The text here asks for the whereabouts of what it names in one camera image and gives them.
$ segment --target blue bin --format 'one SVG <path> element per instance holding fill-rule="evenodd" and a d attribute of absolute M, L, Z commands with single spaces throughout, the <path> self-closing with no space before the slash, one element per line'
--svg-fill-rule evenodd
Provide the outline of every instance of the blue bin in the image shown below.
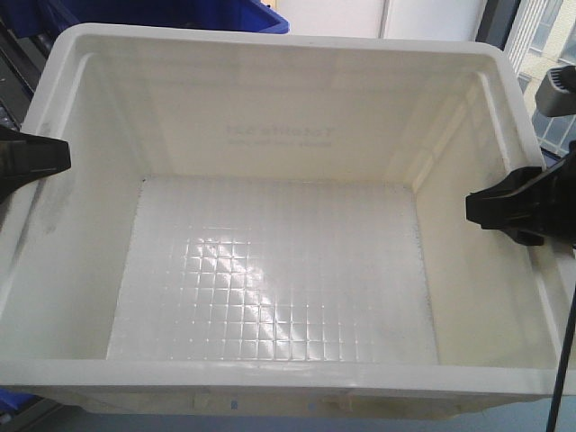
<path fill-rule="evenodd" d="M 288 22 L 258 0 L 39 0 L 57 37 L 80 23 L 114 23 L 233 32 L 287 33 Z"/>
<path fill-rule="evenodd" d="M 18 38 L 44 32 L 38 0 L 0 0 L 0 16 Z"/>
<path fill-rule="evenodd" d="M 33 394 L 17 393 L 15 391 L 0 389 L 0 411 L 14 412 L 21 410 L 26 403 L 35 397 Z"/>

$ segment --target white wall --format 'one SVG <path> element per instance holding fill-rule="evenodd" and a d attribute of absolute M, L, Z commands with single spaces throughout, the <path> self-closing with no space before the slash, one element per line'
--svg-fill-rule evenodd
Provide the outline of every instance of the white wall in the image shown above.
<path fill-rule="evenodd" d="M 390 0 L 390 39 L 473 41 L 486 0 Z"/>
<path fill-rule="evenodd" d="M 377 38 L 383 6 L 384 0 L 276 0 L 290 34 L 313 36 Z"/>
<path fill-rule="evenodd" d="M 473 41 L 486 0 L 276 0 L 292 34 Z"/>

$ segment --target black clamp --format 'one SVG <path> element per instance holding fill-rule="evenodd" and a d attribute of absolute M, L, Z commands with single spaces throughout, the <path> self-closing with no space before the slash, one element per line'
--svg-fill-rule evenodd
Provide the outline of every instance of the black clamp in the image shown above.
<path fill-rule="evenodd" d="M 19 187 L 70 166 L 67 142 L 0 126 L 0 203 Z"/>
<path fill-rule="evenodd" d="M 576 243 L 576 141 L 551 168 L 527 166 L 495 186 L 466 197 L 466 219 L 501 230 L 525 246 L 545 237 Z"/>

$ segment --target plastic storage container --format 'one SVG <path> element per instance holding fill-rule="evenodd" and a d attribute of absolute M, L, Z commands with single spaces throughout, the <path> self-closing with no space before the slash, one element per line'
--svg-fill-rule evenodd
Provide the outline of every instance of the plastic storage container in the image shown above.
<path fill-rule="evenodd" d="M 239 415 L 550 394 L 572 249 L 464 215 L 542 164 L 523 106 L 477 43 L 66 31 L 24 131 L 69 141 L 72 168 L 4 216 L 0 385 Z"/>
<path fill-rule="evenodd" d="M 39 0 L 39 6 L 54 37 L 80 23 L 263 33 L 289 29 L 284 18 L 258 0 Z"/>

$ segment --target textured bin bottom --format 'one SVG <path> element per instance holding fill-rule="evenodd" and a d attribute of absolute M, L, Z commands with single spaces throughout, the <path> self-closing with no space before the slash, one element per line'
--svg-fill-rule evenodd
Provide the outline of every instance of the textured bin bottom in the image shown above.
<path fill-rule="evenodd" d="M 411 191 L 148 178 L 108 358 L 437 363 Z"/>

